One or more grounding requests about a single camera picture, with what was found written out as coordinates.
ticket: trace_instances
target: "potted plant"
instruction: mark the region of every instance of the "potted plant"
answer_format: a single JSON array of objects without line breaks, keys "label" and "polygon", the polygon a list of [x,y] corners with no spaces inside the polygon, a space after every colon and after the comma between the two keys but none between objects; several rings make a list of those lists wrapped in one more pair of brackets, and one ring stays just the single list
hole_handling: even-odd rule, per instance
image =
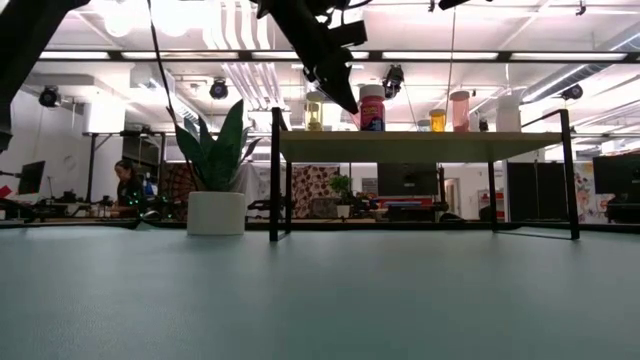
[{"label": "potted plant", "polygon": [[184,128],[175,126],[178,147],[191,162],[190,170],[199,190],[189,194],[187,233],[190,235],[244,233],[244,194],[231,190],[238,167],[253,153],[260,139],[251,142],[241,157],[249,133],[249,128],[242,128],[242,115],[240,100],[227,114],[217,139],[211,136],[202,119],[198,119],[199,131],[189,121],[185,121]]},{"label": "potted plant", "polygon": [[329,180],[329,187],[333,190],[340,200],[338,200],[338,217],[342,219],[349,218],[351,211],[351,192],[349,191],[349,185],[351,179],[346,175],[334,176]]}]

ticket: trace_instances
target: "yellow jar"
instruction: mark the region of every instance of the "yellow jar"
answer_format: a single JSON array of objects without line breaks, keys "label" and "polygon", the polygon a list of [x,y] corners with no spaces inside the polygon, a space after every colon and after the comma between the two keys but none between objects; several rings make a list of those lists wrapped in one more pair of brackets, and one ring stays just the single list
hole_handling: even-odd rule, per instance
[{"label": "yellow jar", "polygon": [[429,112],[431,116],[431,131],[444,132],[447,125],[447,113],[443,109],[434,109]]}]

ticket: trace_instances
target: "pink jar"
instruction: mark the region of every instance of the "pink jar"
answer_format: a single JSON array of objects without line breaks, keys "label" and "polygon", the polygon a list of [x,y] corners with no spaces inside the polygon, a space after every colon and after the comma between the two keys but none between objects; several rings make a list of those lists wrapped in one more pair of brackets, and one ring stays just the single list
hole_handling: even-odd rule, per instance
[{"label": "pink jar", "polygon": [[456,91],[451,93],[449,99],[453,106],[453,131],[469,131],[469,92]]}]

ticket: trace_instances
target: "dark hair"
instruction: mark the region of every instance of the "dark hair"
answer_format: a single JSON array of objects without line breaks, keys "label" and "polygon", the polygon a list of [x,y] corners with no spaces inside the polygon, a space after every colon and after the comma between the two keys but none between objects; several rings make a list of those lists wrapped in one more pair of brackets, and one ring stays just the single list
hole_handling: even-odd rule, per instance
[{"label": "dark hair", "polygon": [[132,181],[140,181],[138,179],[138,172],[136,171],[136,167],[133,165],[133,162],[129,159],[122,159],[116,163],[115,166],[119,166],[125,170],[131,171],[131,180]]}]

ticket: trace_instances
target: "red jar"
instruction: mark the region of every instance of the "red jar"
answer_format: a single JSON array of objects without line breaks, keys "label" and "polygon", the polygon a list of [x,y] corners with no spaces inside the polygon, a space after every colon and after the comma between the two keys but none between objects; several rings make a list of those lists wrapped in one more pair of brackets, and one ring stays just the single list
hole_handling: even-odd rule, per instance
[{"label": "red jar", "polygon": [[384,88],[365,85],[360,88],[360,131],[384,131]]}]

